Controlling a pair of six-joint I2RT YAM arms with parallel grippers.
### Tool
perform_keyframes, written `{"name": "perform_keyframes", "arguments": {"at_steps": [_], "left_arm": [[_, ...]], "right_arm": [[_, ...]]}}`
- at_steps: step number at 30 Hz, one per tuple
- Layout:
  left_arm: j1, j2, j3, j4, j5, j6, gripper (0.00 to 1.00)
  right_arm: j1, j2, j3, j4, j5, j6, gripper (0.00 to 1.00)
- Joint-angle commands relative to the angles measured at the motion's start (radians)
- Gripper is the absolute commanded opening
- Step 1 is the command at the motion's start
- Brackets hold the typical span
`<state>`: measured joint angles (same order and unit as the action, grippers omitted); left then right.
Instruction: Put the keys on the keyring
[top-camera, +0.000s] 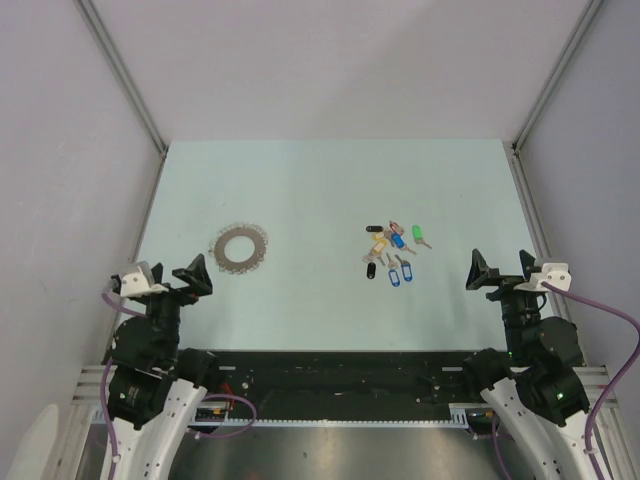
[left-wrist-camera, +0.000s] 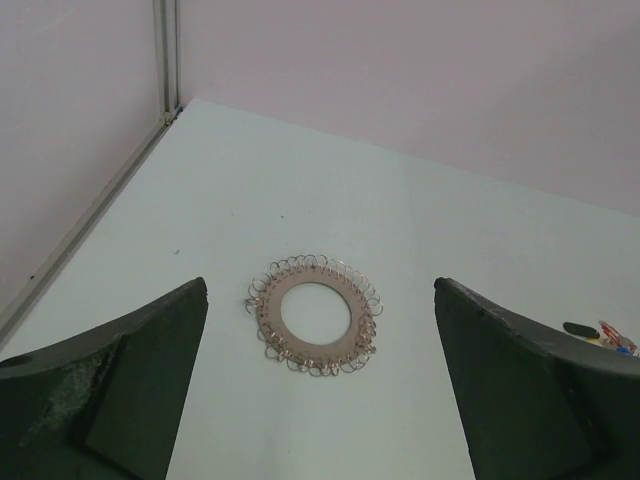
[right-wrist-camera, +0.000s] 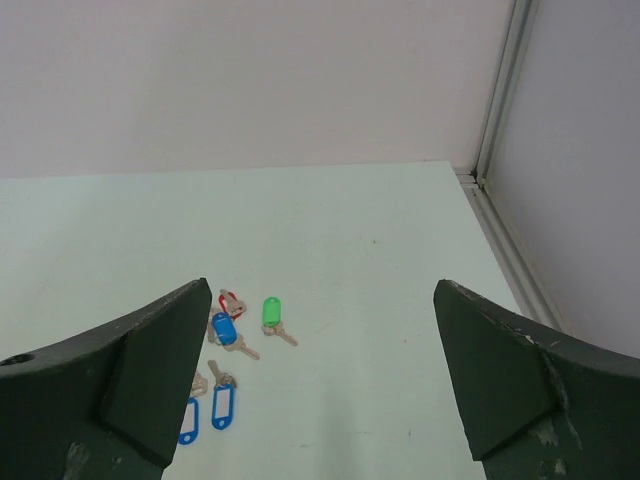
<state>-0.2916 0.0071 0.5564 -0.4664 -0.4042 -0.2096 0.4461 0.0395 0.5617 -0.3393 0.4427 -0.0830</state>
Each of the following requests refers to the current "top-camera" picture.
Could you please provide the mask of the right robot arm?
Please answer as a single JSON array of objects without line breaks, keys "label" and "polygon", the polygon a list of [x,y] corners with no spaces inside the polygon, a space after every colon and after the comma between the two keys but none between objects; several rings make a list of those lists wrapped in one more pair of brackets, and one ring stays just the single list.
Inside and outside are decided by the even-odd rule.
[{"label": "right robot arm", "polygon": [[547,293],[566,293],[571,274],[565,263],[543,262],[520,251],[522,272],[504,275],[479,250],[471,254],[467,290],[489,288],[501,306],[507,351],[486,348],[463,363],[461,388],[494,411],[538,479],[608,479],[593,439],[597,414],[578,368],[584,357],[576,326],[542,317]]}]

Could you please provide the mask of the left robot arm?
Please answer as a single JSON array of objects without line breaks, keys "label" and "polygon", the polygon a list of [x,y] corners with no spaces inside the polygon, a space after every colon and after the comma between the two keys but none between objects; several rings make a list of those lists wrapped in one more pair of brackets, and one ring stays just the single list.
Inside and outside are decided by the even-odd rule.
[{"label": "left robot arm", "polygon": [[105,356],[100,404],[108,444],[103,479],[166,479],[202,400],[221,387],[215,357],[179,348],[181,310],[212,294],[203,255],[173,270],[139,262],[111,277],[102,297],[126,318]]}]

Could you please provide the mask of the round metal keyring disc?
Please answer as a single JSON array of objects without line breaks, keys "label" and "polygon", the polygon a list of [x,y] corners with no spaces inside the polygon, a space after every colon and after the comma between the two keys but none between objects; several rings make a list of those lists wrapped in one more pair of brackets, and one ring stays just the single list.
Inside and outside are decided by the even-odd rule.
[{"label": "round metal keyring disc", "polygon": [[208,254],[221,272],[241,275],[261,265],[267,246],[268,235],[259,225],[235,223],[218,232]]}]

